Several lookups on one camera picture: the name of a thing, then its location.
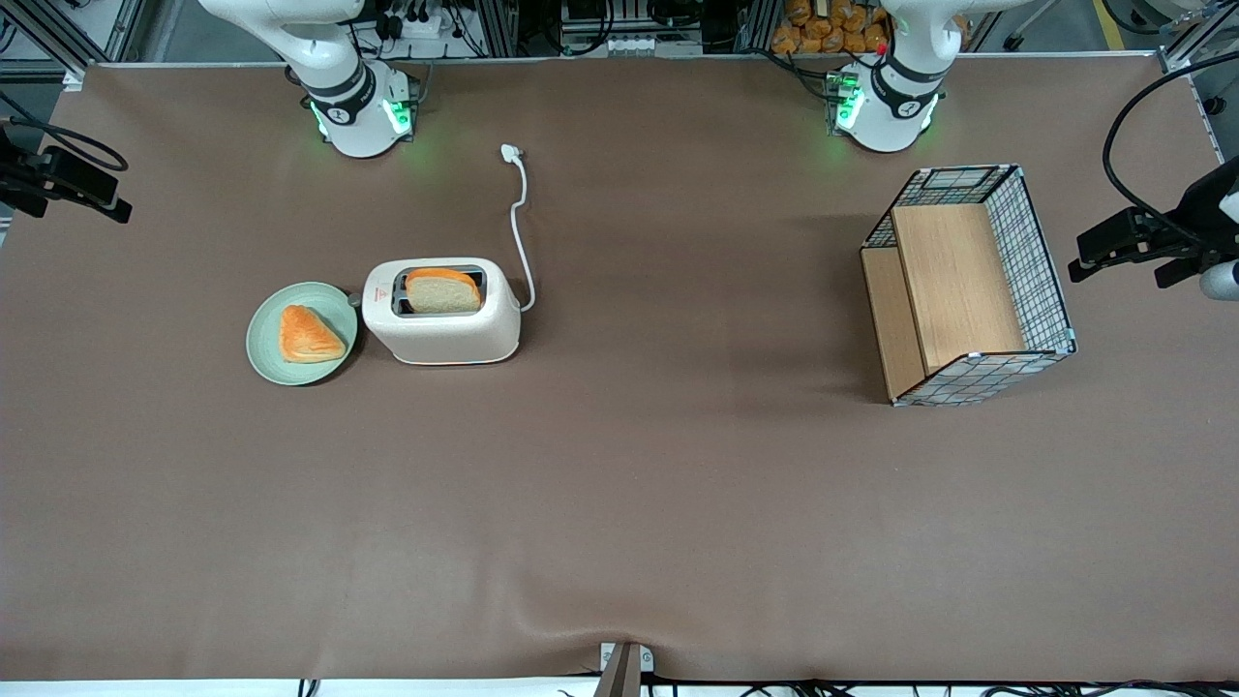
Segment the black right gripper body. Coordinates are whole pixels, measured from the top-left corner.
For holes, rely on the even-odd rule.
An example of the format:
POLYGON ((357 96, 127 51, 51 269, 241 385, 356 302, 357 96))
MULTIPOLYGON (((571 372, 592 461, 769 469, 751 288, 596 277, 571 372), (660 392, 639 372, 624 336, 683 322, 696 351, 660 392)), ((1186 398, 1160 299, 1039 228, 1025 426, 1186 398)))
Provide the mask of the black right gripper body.
POLYGON ((35 218, 42 218, 47 212, 50 194, 50 163, 57 147, 33 151, 12 144, 6 128, 12 123, 2 123, 1 131, 1 202, 35 218))

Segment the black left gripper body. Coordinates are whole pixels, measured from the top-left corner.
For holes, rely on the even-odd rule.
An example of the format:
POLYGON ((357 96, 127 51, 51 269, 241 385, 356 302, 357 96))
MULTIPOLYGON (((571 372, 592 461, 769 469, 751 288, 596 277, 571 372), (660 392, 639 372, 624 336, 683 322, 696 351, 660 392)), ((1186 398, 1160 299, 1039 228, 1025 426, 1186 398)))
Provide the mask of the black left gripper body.
POLYGON ((1178 204, 1165 213, 1177 229, 1177 241, 1198 248, 1201 270, 1237 260, 1238 158, 1196 180, 1178 204))

